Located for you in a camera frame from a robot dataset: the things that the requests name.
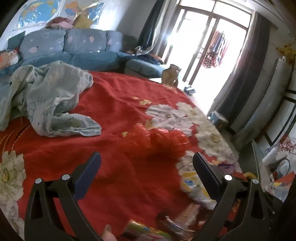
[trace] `hanging clothes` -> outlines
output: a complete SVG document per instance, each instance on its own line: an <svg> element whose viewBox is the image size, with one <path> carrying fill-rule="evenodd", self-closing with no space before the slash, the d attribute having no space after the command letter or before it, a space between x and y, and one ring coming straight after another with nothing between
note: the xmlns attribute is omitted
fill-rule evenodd
<svg viewBox="0 0 296 241"><path fill-rule="evenodd" d="M207 69L220 66L228 49L229 43L230 40L226 38L224 31L220 32L219 30L216 30L202 62L202 66Z"/></svg>

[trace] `door frame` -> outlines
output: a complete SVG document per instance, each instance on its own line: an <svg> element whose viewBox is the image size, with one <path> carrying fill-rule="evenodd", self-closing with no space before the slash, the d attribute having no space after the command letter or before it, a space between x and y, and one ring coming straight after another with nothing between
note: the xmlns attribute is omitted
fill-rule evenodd
<svg viewBox="0 0 296 241"><path fill-rule="evenodd" d="M216 1L215 1L215 4L214 4L213 9L212 9L211 12L210 12L210 11L206 11L206 10L202 10L202 9L198 9L198 8L182 6L182 5L180 5L180 3L179 3L179 5L177 6L177 8L176 8L176 10L175 10L175 12L174 12L174 14L173 14L173 17L172 17L172 20L171 20L171 22L170 22L170 24L169 24L169 27L168 27L168 29L167 29L167 31L166 31L166 33L165 33L165 36L169 36L169 35L172 34L172 31L173 31L173 29L174 29L174 27L175 27L175 25L176 25L176 22L177 22L177 20L178 20L178 17L179 17L179 15L180 15L181 10L184 10L184 13L183 13L182 18L181 18L181 20L180 20L180 22L179 22L179 25L178 25L178 27L177 27L176 33L179 32L179 30L180 30L180 28L181 28L181 25L182 25L182 23L183 23L183 21L184 21L184 19L185 19L185 17L186 17L186 13L187 13L187 12L196 12L196 13L200 13L200 14L203 14L203 15L207 15L207 16L208 16L208 20L207 20L207 23L206 23L206 27L205 27L205 30L203 31L203 34L202 34L201 40L200 40L200 42L199 42L199 44L198 44L198 47L197 47L195 53L194 53L193 56L192 56L192 59L191 59L191 61L190 61L190 64L189 64L189 66L188 66L188 68L187 68L187 70L186 70L186 73L185 73L184 77L183 77L183 81L185 82L185 81L187 80L189 74L190 74L190 71L191 71L191 69L192 69L192 67L193 67L193 65L194 65L194 62L195 62L195 60L196 60L198 54L200 53L200 49L201 49L202 44L203 44L203 42L204 42L204 40L205 40L206 34L207 34L207 32L208 32L208 30L209 30L209 28L210 28L211 20L212 20L213 18L216 19L215 24L214 24L214 27L213 27L213 29L212 29L212 31L211 31L211 34L210 34L210 36L209 36L209 39L208 39L208 41L207 41L207 43L206 43L205 49L203 50L202 55L201 55L201 57L200 57L199 63L198 63L198 65L197 65L197 67L196 67L196 69L195 69L195 71L194 71L194 73L193 73L193 76L191 77L191 79L190 79L190 81L189 81L189 84L190 84L190 85L192 85L192 83L194 82L194 80L195 80L195 78L196 78L196 76L197 76L197 73L198 73L199 69L201 68L201 65L202 65L203 59L204 59L204 57L205 57L205 55L206 55L206 53L207 53L207 51L208 51L208 49L209 49L209 47L210 47L210 43L211 43L212 38L213 38L213 36L214 36L214 34L215 34L215 31L216 31L216 29L217 29L217 26L218 26L218 24L219 24L220 19L226 20L226 21L228 21L228 22L230 22L230 23L232 23L232 24L234 24L234 25L236 25L236 26L238 26L238 27L240 27L240 28L246 30L245 40L246 40L246 37L247 37L247 34L248 34L248 30L249 30L248 27L245 27L245 26L243 26L243 25L241 25L241 24L239 24L239 23L237 23L237 22L235 22L235 21L233 21L233 20L231 20L231 19L229 19L229 18L226 18L226 17L224 17L224 16L218 15L218 14L216 14L216 13L213 12L214 9L215 9L215 6L216 6L216 4L217 4L217 2L220 2L220 1L219 1L219 0L216 0ZM249 12L244 11L243 9L240 9L240 8L238 8L238 7L236 7L236 6L233 6L233 5L229 4L229 3L225 3L225 2L223 2L223 3L224 3L224 4L228 4L228 5L232 6L232 7L235 7L235 8L237 8L237 9L239 9L239 10L241 10L241 11L246 12L246 13L249 14ZM160 51L159 51L159 54L158 54L161 58L163 57L163 54L164 54L164 52L165 52L165 50L166 50L166 48L167 48L167 45L168 45L168 42L167 42L167 38L166 38L165 41L163 41L162 46L161 46ZM170 46L169 51L168 51L168 53L167 53L167 56L165 57L165 60L164 60L164 63L165 63L165 64L167 63L167 61L168 61L168 59L169 59L169 57L170 57L170 54L171 54L171 52L172 52L172 49L173 49L173 45Z"/></svg>

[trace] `trash can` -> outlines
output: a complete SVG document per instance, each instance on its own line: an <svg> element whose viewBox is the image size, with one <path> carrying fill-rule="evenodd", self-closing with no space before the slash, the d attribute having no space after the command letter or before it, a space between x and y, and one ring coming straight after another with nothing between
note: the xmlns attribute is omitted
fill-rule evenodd
<svg viewBox="0 0 296 241"><path fill-rule="evenodd" d="M221 131L228 125L228 120L217 111L211 113L210 122L212 122L212 124L218 129L218 131Z"/></svg>

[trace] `light green fabric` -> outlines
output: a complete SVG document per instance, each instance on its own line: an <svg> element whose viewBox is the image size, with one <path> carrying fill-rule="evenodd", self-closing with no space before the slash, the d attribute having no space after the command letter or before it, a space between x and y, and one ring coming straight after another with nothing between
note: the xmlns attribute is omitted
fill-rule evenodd
<svg viewBox="0 0 296 241"><path fill-rule="evenodd" d="M56 61L39 68L19 67L11 76L9 91L0 102L0 130L9 120L27 116L41 136L96 136L101 126L88 116L69 114L79 95L93 85L90 73Z"/></svg>

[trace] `gray curtain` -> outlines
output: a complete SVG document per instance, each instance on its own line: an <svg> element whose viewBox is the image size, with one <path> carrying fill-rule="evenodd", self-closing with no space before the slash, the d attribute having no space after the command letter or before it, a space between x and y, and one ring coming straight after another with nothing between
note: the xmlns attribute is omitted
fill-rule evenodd
<svg viewBox="0 0 296 241"><path fill-rule="evenodd" d="M137 42L135 50L138 55L149 53L156 45L169 2L170 0L156 1Z"/></svg>
<svg viewBox="0 0 296 241"><path fill-rule="evenodd" d="M249 32L237 64L220 93L215 98L208 115L218 111L229 121L235 121L261 73L269 43L270 22L257 12L252 15Z"/></svg>

